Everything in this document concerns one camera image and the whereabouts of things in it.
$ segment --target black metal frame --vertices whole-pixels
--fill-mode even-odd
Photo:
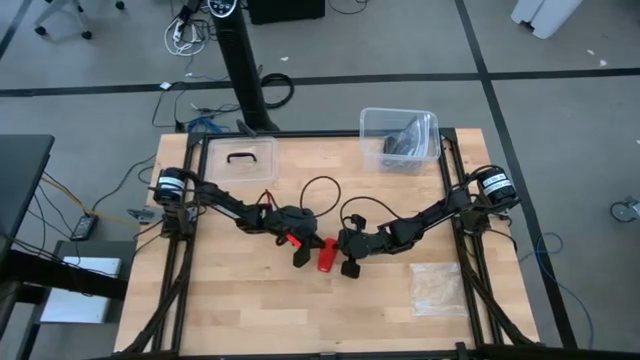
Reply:
[[[453,161],[455,165],[456,175],[460,179],[464,176],[464,165],[460,156],[460,148],[457,143],[457,137],[455,129],[441,129],[440,131],[443,141],[441,142],[441,157],[440,157],[440,170],[442,172],[442,179],[444,188],[449,188],[451,183],[451,175],[449,174],[447,155],[445,152],[445,141],[450,144],[450,150],[453,154]],[[262,132],[261,136],[273,136],[277,138],[319,138],[319,137],[357,137],[359,136],[358,130],[342,130],[342,131],[278,131],[278,132]],[[187,150],[185,153],[185,159],[183,162],[184,169],[191,169],[192,159],[194,155],[194,149],[197,144],[201,145],[200,161],[198,164],[198,176],[202,179],[207,163],[208,145],[211,140],[221,138],[234,138],[234,137],[246,137],[242,133],[227,133],[227,134],[202,134],[191,133],[188,135]],[[458,259],[467,257],[465,251],[465,234],[462,229],[461,223],[454,219],[452,221],[454,238],[456,241],[456,249],[458,253]],[[484,252],[482,244],[479,239],[473,239],[472,241],[475,259],[478,271],[480,273],[480,280],[482,286],[488,289],[488,293],[491,294],[491,283],[488,276],[488,270],[486,261],[484,259]],[[193,243],[188,243],[184,252],[184,261],[187,258],[193,256]],[[166,296],[166,291],[169,288],[173,279],[173,273],[175,270],[175,261],[178,253],[178,241],[170,239],[169,251],[167,254],[167,261],[165,263],[164,276],[162,280],[162,291],[160,294],[161,301]],[[187,274],[187,278],[190,276],[190,269]],[[469,311],[469,321],[471,326],[471,333],[474,339],[476,348],[485,344],[484,334],[482,332],[480,314],[475,297],[475,291],[466,278],[463,278],[465,300]],[[182,331],[184,327],[184,316],[186,312],[186,299],[188,295],[188,286],[185,286],[180,292],[178,297],[178,305],[175,313],[175,321],[173,326],[172,341],[169,351],[178,352],[180,349],[180,343],[182,339]],[[488,312],[489,321],[491,325],[491,335],[495,344],[503,344],[502,333],[498,326],[497,321],[493,318],[491,313]],[[158,328],[152,343],[152,351],[160,351],[162,348],[162,339],[164,336],[164,322]],[[344,353],[344,354],[282,354],[282,355],[243,355],[243,356],[227,356],[227,355],[205,355],[205,356],[189,356],[180,357],[181,359],[314,359],[314,358],[327,358],[327,359],[370,359],[370,358],[405,358],[405,359],[463,359],[468,356],[464,344],[455,344],[456,350],[437,350],[437,351],[412,351],[412,352],[370,352],[370,353]]]

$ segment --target office chair wheel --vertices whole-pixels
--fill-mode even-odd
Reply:
[[[38,26],[38,27],[35,29],[35,31],[36,31],[36,34],[38,34],[38,35],[40,35],[40,36],[45,36],[45,35],[47,35],[47,29],[45,29],[45,28],[44,28],[44,27],[42,27],[42,26]]]

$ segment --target clear plastic bag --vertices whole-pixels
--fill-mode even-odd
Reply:
[[[468,316],[456,263],[411,264],[413,316]]]

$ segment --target red object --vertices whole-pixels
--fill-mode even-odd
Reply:
[[[295,247],[300,247],[300,245],[302,245],[302,244],[300,243],[300,240],[296,239],[296,237],[295,237],[295,236],[293,236],[293,235],[291,235],[291,234],[287,234],[287,235],[285,235],[285,236],[287,237],[287,240],[289,240],[289,242],[293,244],[293,246],[295,246]]]
[[[338,247],[335,246],[338,240],[327,238],[325,239],[324,249],[320,250],[320,256],[318,257],[318,271],[330,272],[333,266],[333,261],[338,255]]]

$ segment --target white furniture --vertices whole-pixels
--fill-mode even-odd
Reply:
[[[547,39],[573,14],[582,0],[518,0],[511,13],[511,20],[520,24],[528,22],[533,35]]]

